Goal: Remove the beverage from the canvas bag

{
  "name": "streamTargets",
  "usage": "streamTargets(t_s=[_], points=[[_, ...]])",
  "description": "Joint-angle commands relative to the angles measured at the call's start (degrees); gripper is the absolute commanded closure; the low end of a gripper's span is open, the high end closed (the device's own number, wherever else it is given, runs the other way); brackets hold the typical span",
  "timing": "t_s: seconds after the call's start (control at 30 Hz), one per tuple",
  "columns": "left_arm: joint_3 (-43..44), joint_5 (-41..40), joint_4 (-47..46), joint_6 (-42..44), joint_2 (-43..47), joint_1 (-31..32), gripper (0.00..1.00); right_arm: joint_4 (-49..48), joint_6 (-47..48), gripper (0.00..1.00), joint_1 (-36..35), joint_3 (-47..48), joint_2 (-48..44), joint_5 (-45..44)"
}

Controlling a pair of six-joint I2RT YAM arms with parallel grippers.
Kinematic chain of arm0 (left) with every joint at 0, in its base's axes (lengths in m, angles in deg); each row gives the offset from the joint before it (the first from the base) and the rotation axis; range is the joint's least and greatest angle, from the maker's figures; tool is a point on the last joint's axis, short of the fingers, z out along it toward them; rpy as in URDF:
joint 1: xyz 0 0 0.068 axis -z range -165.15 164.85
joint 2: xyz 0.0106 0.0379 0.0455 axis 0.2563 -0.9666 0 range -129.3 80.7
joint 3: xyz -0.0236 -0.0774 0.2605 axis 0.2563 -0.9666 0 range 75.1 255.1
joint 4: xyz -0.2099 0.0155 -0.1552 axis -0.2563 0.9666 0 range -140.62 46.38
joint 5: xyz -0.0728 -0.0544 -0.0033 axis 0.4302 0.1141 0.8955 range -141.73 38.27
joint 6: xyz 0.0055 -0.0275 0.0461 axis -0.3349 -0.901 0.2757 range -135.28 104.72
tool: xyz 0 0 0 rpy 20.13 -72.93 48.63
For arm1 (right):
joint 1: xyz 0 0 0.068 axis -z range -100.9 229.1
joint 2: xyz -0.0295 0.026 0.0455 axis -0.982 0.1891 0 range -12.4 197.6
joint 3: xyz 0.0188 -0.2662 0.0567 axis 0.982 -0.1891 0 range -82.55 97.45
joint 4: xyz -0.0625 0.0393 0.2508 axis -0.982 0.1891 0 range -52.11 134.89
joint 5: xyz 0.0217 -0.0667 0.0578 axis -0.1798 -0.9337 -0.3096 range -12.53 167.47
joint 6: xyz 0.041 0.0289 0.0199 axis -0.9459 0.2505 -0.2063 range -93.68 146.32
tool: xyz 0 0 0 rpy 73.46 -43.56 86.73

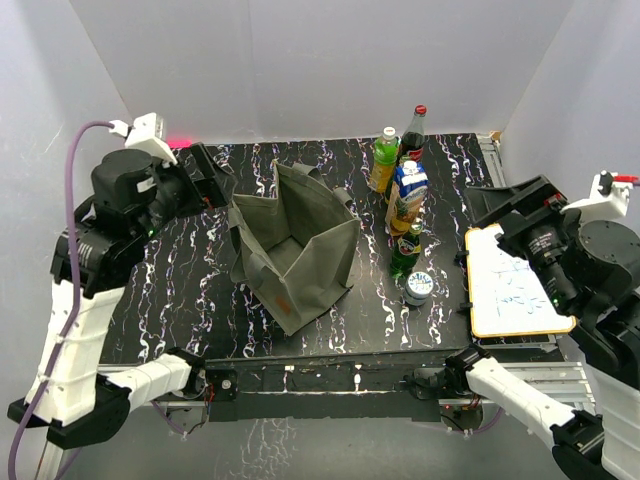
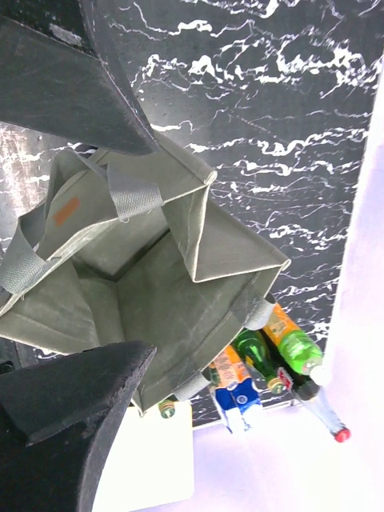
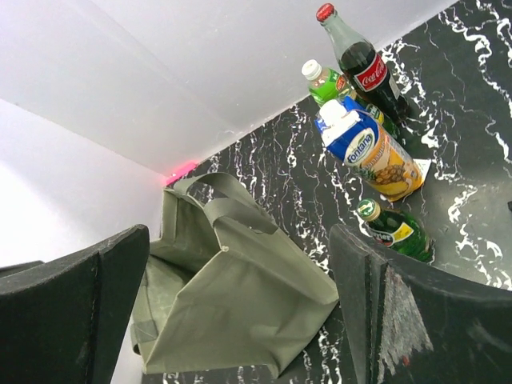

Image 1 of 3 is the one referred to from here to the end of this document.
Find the Coca-Cola glass bottle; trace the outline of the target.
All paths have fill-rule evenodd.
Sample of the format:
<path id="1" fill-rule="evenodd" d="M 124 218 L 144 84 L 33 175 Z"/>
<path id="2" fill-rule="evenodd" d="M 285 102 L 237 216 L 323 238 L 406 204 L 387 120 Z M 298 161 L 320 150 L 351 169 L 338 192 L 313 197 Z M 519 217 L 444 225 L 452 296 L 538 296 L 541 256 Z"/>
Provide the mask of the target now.
<path id="1" fill-rule="evenodd" d="M 425 118 L 427 114 L 425 105 L 417 105 L 413 118 L 403 134 L 397 154 L 397 164 L 401 165 L 406 160 L 420 162 L 426 141 Z"/>

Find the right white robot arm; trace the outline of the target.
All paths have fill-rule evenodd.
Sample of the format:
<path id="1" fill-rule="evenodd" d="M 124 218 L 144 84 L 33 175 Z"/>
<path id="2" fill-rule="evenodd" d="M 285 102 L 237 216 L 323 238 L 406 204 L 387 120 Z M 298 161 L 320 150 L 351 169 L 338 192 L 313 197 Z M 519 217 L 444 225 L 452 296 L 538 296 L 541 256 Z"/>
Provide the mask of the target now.
<path id="1" fill-rule="evenodd" d="M 544 176 L 465 193 L 477 227 L 500 225 L 498 247 L 526 260 L 600 387 L 599 414 L 560 403 L 471 346 L 445 363 L 447 388 L 493 401 L 550 449 L 571 479 L 639 475 L 639 237 L 621 222 L 635 175 L 600 172 L 569 201 Z"/>

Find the green Sprite plastic bottle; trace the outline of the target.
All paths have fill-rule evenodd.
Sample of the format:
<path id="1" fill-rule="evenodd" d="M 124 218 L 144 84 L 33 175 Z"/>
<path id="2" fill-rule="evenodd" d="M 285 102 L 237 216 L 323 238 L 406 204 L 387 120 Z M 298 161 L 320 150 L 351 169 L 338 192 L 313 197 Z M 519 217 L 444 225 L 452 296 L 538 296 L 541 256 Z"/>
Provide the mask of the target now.
<path id="1" fill-rule="evenodd" d="M 395 169 L 399 148 L 399 138 L 394 127 L 385 127 L 373 146 L 373 164 L 370 168 L 368 185 L 377 193 L 383 193 Z"/>

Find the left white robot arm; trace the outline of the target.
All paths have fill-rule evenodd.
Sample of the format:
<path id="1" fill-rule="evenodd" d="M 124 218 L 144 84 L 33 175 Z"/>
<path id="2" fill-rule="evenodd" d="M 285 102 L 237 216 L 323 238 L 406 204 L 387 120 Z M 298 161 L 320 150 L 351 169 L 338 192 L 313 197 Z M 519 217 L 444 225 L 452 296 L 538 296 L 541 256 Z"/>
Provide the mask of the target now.
<path id="1" fill-rule="evenodd" d="M 166 163 L 139 149 L 107 154 L 91 173 L 93 194 L 74 211 L 77 255 L 62 233 L 51 266 L 52 313 L 34 385 L 7 416 L 44 427 L 63 450 L 111 439 L 131 412 L 174 393 L 199 397 L 204 362 L 179 347 L 128 370 L 99 373 L 106 334 L 147 244 L 175 219 L 229 204 L 235 177 L 201 143 L 190 163 Z"/>

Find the blue white snack packet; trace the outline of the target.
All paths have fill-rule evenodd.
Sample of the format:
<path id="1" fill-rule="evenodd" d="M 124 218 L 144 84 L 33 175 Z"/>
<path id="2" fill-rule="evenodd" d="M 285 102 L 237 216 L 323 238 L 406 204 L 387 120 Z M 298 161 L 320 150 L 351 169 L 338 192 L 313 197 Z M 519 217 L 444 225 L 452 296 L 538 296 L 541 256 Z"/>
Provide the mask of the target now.
<path id="1" fill-rule="evenodd" d="M 392 176 L 385 221 L 393 237 L 404 234 L 422 208 L 428 177 L 420 162 L 406 160 Z"/>

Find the grey-green canvas bag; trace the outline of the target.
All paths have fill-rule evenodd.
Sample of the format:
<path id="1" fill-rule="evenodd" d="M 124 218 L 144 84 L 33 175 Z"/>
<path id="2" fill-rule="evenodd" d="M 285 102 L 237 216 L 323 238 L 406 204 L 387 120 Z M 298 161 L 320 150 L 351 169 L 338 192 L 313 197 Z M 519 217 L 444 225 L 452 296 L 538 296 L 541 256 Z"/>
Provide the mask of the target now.
<path id="1" fill-rule="evenodd" d="M 228 208 L 236 253 L 230 272 L 291 336 L 351 288 L 360 219 L 346 189 L 320 171 L 275 165 L 274 198 L 235 194 Z"/>

